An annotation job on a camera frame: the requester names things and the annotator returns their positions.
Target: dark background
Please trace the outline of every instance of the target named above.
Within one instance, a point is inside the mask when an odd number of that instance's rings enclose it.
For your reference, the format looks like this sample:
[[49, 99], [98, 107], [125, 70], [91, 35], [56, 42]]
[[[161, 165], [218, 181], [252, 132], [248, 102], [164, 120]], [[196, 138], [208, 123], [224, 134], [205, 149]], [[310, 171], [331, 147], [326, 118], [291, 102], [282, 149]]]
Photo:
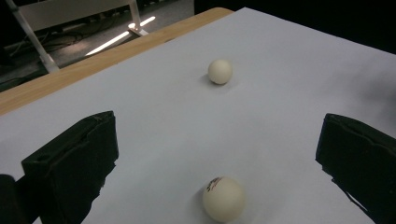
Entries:
[[[148, 0], [138, 0], [140, 8]], [[287, 21], [343, 37], [372, 48], [396, 54], [396, 15], [389, 2], [353, 2], [348, 1], [260, 1], [259, 0], [195, 0], [195, 14], [212, 7], [225, 7], [238, 10], [250, 7]], [[36, 0], [14, 0], [18, 6], [36, 2]], [[22, 28], [8, 9], [4, 0], [0, 0], [0, 62], [7, 61], [4, 47], [19, 43], [25, 36]]]

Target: white surface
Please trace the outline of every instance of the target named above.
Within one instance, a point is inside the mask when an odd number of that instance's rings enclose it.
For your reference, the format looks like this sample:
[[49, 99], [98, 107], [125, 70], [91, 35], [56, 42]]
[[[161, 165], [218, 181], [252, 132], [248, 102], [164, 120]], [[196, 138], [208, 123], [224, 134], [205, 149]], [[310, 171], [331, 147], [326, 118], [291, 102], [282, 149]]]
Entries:
[[[214, 59], [233, 63], [225, 86]], [[211, 223], [201, 189], [242, 182], [234, 223], [373, 223], [315, 161], [326, 113], [396, 136], [396, 56], [250, 9], [0, 117], [0, 173], [94, 113], [114, 110], [120, 158], [85, 224]]]

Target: ping pong ball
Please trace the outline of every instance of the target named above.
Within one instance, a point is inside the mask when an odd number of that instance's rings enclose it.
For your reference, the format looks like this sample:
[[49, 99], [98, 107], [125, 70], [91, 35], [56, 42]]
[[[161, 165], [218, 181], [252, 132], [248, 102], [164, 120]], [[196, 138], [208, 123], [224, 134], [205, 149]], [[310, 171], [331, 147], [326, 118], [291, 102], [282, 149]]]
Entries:
[[231, 63], [227, 60], [217, 59], [213, 61], [208, 69], [209, 79], [219, 85], [227, 83], [233, 75]]
[[229, 222], [238, 218], [245, 209], [245, 200], [244, 189], [230, 177], [217, 177], [204, 189], [204, 209], [218, 222]]

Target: wooden table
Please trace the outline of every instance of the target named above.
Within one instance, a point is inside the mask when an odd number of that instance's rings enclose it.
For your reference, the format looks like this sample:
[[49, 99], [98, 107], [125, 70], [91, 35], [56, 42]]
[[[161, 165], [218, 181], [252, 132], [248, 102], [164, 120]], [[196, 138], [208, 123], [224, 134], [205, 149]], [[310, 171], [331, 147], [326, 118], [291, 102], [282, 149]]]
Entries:
[[209, 9], [184, 21], [179, 21], [159, 31], [141, 36], [133, 41], [69, 65], [59, 72], [39, 77], [11, 90], [0, 92], [0, 115], [32, 103], [34, 100], [78, 82], [109, 66], [134, 57], [141, 52], [159, 46], [231, 13], [233, 13], [231, 10], [220, 7]]

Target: floor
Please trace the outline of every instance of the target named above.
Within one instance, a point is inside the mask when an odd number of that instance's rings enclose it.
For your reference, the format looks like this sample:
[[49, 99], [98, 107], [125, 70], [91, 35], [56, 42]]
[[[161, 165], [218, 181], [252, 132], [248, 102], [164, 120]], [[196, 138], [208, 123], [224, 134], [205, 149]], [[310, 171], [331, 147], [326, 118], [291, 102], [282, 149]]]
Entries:
[[[128, 9], [128, 7], [117, 8], [83, 21], [68, 23], [59, 31], [43, 31], [36, 35], [46, 52], [60, 68], [63, 68], [90, 57], [86, 54], [127, 31], [132, 19]], [[140, 10], [140, 18], [144, 21], [155, 17], [154, 21], [143, 27], [150, 33], [193, 16], [193, 11], [193, 0], [160, 0], [144, 6]], [[138, 35], [129, 34], [115, 45], [138, 37]], [[15, 64], [0, 65], [0, 91], [8, 90], [48, 73], [27, 38], [17, 45], [7, 47], [6, 51]]]

